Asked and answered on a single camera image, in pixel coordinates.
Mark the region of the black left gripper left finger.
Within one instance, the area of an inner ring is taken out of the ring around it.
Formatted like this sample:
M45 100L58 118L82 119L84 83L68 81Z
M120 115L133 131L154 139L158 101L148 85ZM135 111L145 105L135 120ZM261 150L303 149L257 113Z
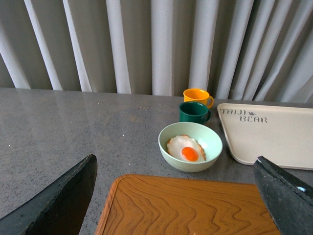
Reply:
M2 235L77 235L91 201L97 158L89 154L0 220Z

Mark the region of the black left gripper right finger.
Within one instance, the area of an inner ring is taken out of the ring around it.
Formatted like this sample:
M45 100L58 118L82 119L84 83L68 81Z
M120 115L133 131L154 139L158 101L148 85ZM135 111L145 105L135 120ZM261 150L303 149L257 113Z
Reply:
M260 196L283 235L313 233L313 187L263 156L253 165Z

